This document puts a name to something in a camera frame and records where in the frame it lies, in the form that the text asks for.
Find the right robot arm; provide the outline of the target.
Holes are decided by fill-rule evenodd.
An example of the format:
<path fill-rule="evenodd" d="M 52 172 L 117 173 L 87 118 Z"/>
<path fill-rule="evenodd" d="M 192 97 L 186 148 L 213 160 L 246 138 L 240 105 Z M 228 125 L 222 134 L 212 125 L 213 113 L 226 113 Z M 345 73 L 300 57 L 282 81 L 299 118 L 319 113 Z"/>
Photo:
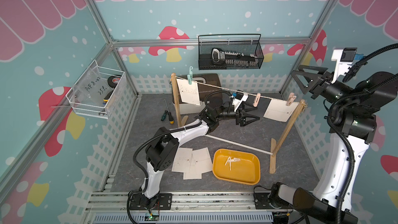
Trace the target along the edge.
<path fill-rule="evenodd" d="M 377 72 L 359 82 L 347 85 L 371 58 L 397 49 L 391 44 L 356 60 L 355 48 L 336 49 L 332 54 L 335 70 L 300 65 L 292 77 L 303 93 L 315 99 L 322 96 L 330 103 L 325 117 L 331 133 L 331 146 L 326 168 L 313 191 L 292 188 L 283 183 L 272 185 L 268 196 L 274 208 L 291 206 L 307 220 L 310 217 L 325 224 L 355 224 L 351 212 L 351 192 L 365 152 L 376 134 L 375 114 L 398 95 L 398 77 L 390 72 Z"/>

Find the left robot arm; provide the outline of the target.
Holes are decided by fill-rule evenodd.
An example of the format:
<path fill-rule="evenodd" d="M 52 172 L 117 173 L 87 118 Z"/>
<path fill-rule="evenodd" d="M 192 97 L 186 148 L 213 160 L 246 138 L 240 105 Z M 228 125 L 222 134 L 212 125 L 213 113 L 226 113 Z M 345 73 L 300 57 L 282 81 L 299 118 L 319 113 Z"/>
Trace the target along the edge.
<path fill-rule="evenodd" d="M 153 138 L 138 147 L 133 162 L 143 171 L 145 178 L 138 190 L 127 194 L 126 211 L 131 223 L 136 223 L 131 213 L 135 207 L 152 214 L 152 210 L 160 205 L 163 173 L 174 161 L 181 145 L 212 133 L 222 120 L 235 119 L 236 125 L 244 127 L 260 119 L 250 114 L 258 107 L 255 103 L 248 103 L 247 99 L 248 94 L 240 90 L 234 93 L 227 90 L 211 92 L 205 97 L 205 107 L 194 122 L 175 129 L 161 127 Z"/>

